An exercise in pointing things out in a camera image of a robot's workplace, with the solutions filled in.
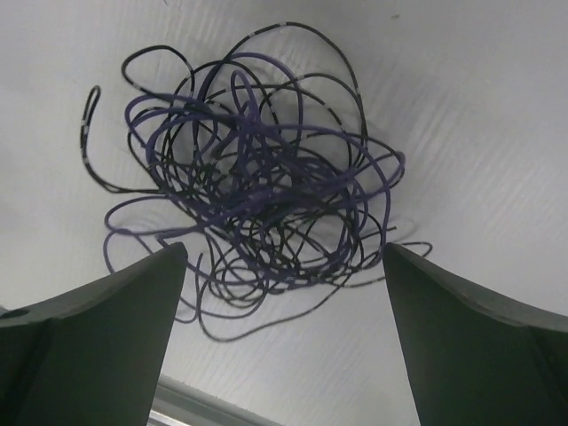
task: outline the electrical wire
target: electrical wire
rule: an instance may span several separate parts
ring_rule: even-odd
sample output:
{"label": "electrical wire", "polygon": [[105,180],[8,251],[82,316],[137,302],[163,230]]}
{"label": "electrical wire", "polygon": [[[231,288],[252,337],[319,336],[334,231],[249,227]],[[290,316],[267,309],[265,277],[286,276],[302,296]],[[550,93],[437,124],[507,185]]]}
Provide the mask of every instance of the electrical wire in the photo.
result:
{"label": "electrical wire", "polygon": [[[344,63],[350,81],[321,72],[294,75],[271,56],[241,51],[251,38],[284,27],[301,28],[323,40]],[[187,77],[173,92],[152,91],[130,76],[131,63],[152,51],[170,52],[187,68]],[[279,81],[265,82],[253,71],[251,61],[256,62],[254,69],[258,64],[269,67]],[[230,82],[218,89],[219,76],[226,69],[231,70]],[[114,267],[108,246],[115,235],[136,240],[148,253],[153,251],[146,238],[166,247],[181,237],[201,236],[206,250],[187,261],[193,273],[195,301],[180,300],[193,316],[176,320],[197,321],[203,332],[218,342],[233,342],[303,317],[342,288],[359,288],[384,278],[352,282],[359,272],[373,270],[383,259],[387,232],[394,229],[389,228],[391,190],[404,176],[405,156],[369,135],[353,68],[325,35],[304,24],[286,22],[247,35],[222,59],[197,68],[173,47],[155,45],[131,54],[121,70],[126,82],[141,92],[125,108],[127,146],[155,187],[116,185],[92,168],[88,137],[101,94],[95,86],[83,112],[83,164],[108,192],[139,194],[117,204],[105,216],[109,234],[103,254],[110,272]],[[359,120],[356,130],[348,130],[334,108],[306,89],[316,80],[333,83],[349,95]],[[292,107],[287,105],[294,111],[293,121],[278,112],[282,96],[293,102]],[[306,114],[308,105],[320,106],[334,126],[311,122]],[[152,127],[149,135],[143,131],[147,127]],[[317,140],[340,146],[343,164],[338,164],[337,154],[330,158],[316,149],[313,143]],[[363,173],[374,175],[374,188],[365,188]],[[148,201],[175,205],[192,224],[145,231],[114,224],[117,212]],[[373,206],[379,201],[378,214],[371,201]],[[426,241],[403,244],[423,248],[423,256],[432,250]],[[313,286],[330,286],[330,291],[297,315],[234,336],[215,335],[205,324],[207,317],[242,320],[257,312],[269,296]],[[209,296],[235,313],[207,309],[203,305]]]}

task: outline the purple wire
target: purple wire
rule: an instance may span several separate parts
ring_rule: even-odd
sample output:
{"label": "purple wire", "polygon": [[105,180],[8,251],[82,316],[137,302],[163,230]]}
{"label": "purple wire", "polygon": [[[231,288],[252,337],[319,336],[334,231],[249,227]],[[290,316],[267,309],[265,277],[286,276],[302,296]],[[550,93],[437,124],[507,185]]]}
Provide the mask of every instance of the purple wire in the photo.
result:
{"label": "purple wire", "polygon": [[[183,58],[177,51],[166,47]],[[128,60],[139,55],[135,53]],[[213,91],[212,86],[224,64],[240,64],[239,61],[244,59],[269,64],[288,81],[280,86],[266,85],[270,86],[269,95],[268,91],[263,91],[257,77],[248,68],[239,65],[231,73],[229,87]],[[338,129],[306,122],[304,102],[309,98],[324,106],[336,121],[338,118],[328,105],[302,88],[301,81],[315,78],[315,75],[306,74],[306,77],[298,78],[285,64],[270,56],[232,51],[217,64],[198,68],[191,68],[189,63],[186,65],[190,77],[178,89],[186,82],[191,82],[194,87],[197,74],[206,67],[210,68],[198,90],[192,91],[195,95],[184,96],[178,91],[154,93],[141,89],[144,94],[134,98],[125,108],[129,144],[132,144],[130,150],[158,189],[123,201],[106,213],[104,222],[109,234],[104,240],[103,252],[106,266],[113,272],[109,245],[115,235],[132,238],[147,253],[152,253],[145,240],[148,237],[165,247],[169,241],[200,235],[205,239],[208,255],[201,253],[196,259],[190,257],[187,260],[187,268],[193,273],[195,302],[185,298],[180,300],[182,305],[193,310],[193,316],[177,320],[183,323],[197,320],[209,337],[231,342],[318,309],[345,287],[353,274],[374,268],[382,261],[383,247],[390,230],[391,188],[404,174],[405,156],[367,135],[359,87],[349,65],[354,89],[333,76],[322,76],[339,83],[356,100],[362,117],[360,133],[347,131],[342,122],[337,122]],[[140,88],[127,75],[125,78]],[[281,122],[270,101],[273,94],[283,90],[296,94],[295,122]],[[231,105],[217,100],[225,93],[231,95]],[[89,101],[85,109],[86,122],[90,122],[97,101],[98,97],[93,102]],[[265,107],[270,110],[272,119],[263,118]],[[147,138],[143,137],[140,126],[154,119],[160,120],[160,124],[154,126]],[[193,141],[179,139],[179,132],[186,125],[192,130]],[[87,131],[83,130],[85,140],[82,146],[86,146]],[[296,135],[285,136],[290,131]],[[341,170],[323,153],[315,153],[305,144],[311,138],[328,138],[329,143],[343,144],[348,166]],[[173,144],[189,142],[193,144],[191,160],[178,161],[173,156]],[[376,146],[383,152],[371,154],[370,146]],[[383,163],[391,160],[397,165],[387,174]],[[228,164],[225,170],[219,168],[221,162]],[[374,172],[378,183],[376,188],[365,190],[359,182],[364,171]],[[100,177],[96,179],[101,185],[107,185],[111,192],[133,192],[107,184]],[[369,207],[369,202],[377,197],[383,198],[380,220]],[[144,231],[114,225],[114,215],[123,208],[138,203],[142,206],[156,200],[181,209],[194,223]],[[313,231],[328,217],[342,222],[334,230],[336,240],[331,247]],[[376,241],[376,250],[365,254],[363,241],[368,239]],[[225,248],[221,247],[220,241],[224,241]],[[272,321],[229,338],[214,336],[205,326],[204,317],[241,320],[256,312],[268,296],[315,285],[331,285],[333,288],[307,312]],[[223,300],[239,313],[206,309],[203,301],[207,294]]]}

